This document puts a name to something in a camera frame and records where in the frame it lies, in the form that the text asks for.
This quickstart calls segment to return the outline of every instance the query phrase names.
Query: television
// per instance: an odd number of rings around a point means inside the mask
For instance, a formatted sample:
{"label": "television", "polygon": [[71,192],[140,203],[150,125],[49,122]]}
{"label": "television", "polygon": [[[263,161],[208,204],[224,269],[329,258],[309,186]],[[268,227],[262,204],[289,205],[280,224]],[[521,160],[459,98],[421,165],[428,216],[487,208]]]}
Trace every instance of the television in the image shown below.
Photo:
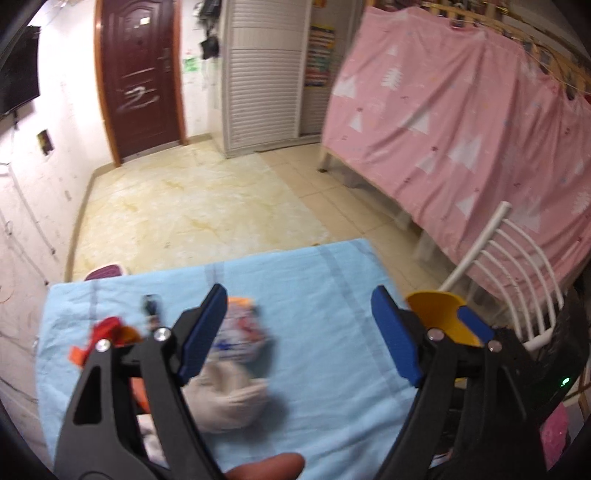
{"label": "television", "polygon": [[39,27],[27,27],[0,70],[0,118],[39,96]]}

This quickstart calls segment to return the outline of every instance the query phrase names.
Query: pink bed curtain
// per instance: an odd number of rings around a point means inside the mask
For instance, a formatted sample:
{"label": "pink bed curtain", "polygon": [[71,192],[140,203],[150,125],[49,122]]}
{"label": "pink bed curtain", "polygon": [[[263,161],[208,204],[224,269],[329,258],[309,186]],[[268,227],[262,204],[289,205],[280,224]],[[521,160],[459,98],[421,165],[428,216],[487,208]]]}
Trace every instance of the pink bed curtain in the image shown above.
{"label": "pink bed curtain", "polygon": [[[518,43],[485,27],[368,8],[322,143],[456,263],[503,200],[558,279],[589,252],[591,106],[568,100]],[[498,295],[481,272],[470,276]]]}

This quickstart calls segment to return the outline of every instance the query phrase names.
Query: light blue tablecloth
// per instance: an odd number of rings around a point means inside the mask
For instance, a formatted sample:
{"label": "light blue tablecloth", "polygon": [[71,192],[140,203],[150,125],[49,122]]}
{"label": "light blue tablecloth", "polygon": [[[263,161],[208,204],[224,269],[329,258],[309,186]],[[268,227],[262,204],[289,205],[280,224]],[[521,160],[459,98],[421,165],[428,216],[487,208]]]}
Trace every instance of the light blue tablecloth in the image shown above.
{"label": "light blue tablecloth", "polygon": [[158,294],[171,326],[215,282],[231,296],[253,299],[271,338],[249,366],[269,379],[270,403],[253,425],[206,436],[220,467],[295,451],[307,460],[303,480],[372,478],[415,389],[398,375],[370,310],[378,284],[397,302],[403,299],[363,239],[54,286],[37,358],[39,412],[51,456],[79,376],[68,351],[85,345],[92,322],[120,316],[144,328],[142,296]]}

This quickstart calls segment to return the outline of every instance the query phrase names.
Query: white cloth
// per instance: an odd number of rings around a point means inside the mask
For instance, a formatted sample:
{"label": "white cloth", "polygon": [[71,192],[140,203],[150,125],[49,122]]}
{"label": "white cloth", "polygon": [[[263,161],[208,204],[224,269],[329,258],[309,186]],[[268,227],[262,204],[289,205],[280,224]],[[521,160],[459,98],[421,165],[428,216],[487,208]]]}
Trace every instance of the white cloth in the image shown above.
{"label": "white cloth", "polygon": [[[251,378],[234,362],[207,362],[201,373],[183,387],[183,396],[200,432],[220,433],[250,424],[267,402],[267,381]],[[148,458],[166,465],[152,415],[138,415]]]}

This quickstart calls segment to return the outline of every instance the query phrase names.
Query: tiled floor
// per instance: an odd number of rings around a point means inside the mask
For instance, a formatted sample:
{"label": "tiled floor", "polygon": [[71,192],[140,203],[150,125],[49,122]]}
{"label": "tiled floor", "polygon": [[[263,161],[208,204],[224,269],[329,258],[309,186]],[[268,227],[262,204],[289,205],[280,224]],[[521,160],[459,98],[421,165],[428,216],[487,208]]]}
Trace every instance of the tiled floor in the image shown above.
{"label": "tiled floor", "polygon": [[437,288],[450,265],[413,259],[420,230],[399,228],[394,219],[399,207],[368,184],[354,189],[343,185],[345,167],[333,161],[328,173],[317,171],[318,144],[264,152],[261,157],[314,213],[336,240],[365,237],[404,294]]}
{"label": "tiled floor", "polygon": [[212,142],[201,142],[132,160],[97,179],[73,279],[111,262],[143,273],[332,240],[259,155],[228,160]]}
{"label": "tiled floor", "polygon": [[202,142],[126,163],[95,183],[74,280],[112,261],[140,273],[365,237],[402,294],[437,288],[453,265],[417,262],[418,227],[399,228],[399,207],[370,185],[345,187],[338,161],[319,173],[319,154],[312,144],[227,160]]}

